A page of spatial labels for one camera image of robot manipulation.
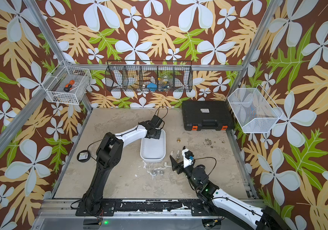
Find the white wire basket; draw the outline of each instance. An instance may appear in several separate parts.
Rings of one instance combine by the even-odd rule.
[[[283,114],[260,85],[236,89],[228,102],[244,133],[267,133]]]
[[[51,101],[63,104],[80,104],[92,79],[90,70],[72,67],[61,62],[53,72],[51,74],[51,77],[54,77],[53,81],[44,88]],[[65,92],[64,88],[70,80],[74,80],[75,83],[69,92]]]

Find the black wire basket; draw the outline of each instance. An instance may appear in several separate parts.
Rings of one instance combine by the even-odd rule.
[[[154,64],[151,61],[151,63],[108,64],[105,71],[107,89],[142,92],[192,90],[192,62],[183,64],[184,62],[180,61],[167,61],[170,64]]]

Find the tabletop surface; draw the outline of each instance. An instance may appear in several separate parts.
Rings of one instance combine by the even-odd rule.
[[[96,162],[93,159],[85,163],[77,160],[77,154],[88,145],[102,139],[107,132],[119,133],[135,127],[138,122],[151,120],[156,109],[115,109],[95,108],[71,157],[70,164],[57,189],[55,198],[81,198],[89,188],[95,172]],[[166,109],[161,108],[159,117],[164,116]],[[177,150],[186,146],[194,158],[211,156],[217,164],[210,174],[210,181],[230,195],[247,199],[244,180],[241,177],[237,162],[231,150],[225,131],[202,130],[185,131],[182,111],[169,109],[163,119],[166,132],[166,156],[162,162],[147,163],[140,157],[141,140],[126,146],[120,162],[112,169],[104,188],[104,198],[132,199],[194,199],[196,193],[189,186],[185,174],[177,174],[171,169],[170,152],[176,157]],[[95,158],[100,142],[93,144],[89,150]],[[200,159],[195,165],[203,164],[209,173],[214,166],[214,159]],[[153,176],[152,170],[163,170],[164,175]]]

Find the white tray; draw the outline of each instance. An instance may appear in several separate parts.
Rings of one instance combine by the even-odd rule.
[[[166,153],[165,131],[162,130],[159,139],[141,139],[140,156],[146,162],[161,162]]]

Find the blue object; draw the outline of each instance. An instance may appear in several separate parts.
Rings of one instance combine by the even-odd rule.
[[[150,83],[150,84],[148,84],[148,88],[151,92],[155,92],[156,89],[158,88],[158,86],[154,83]]]

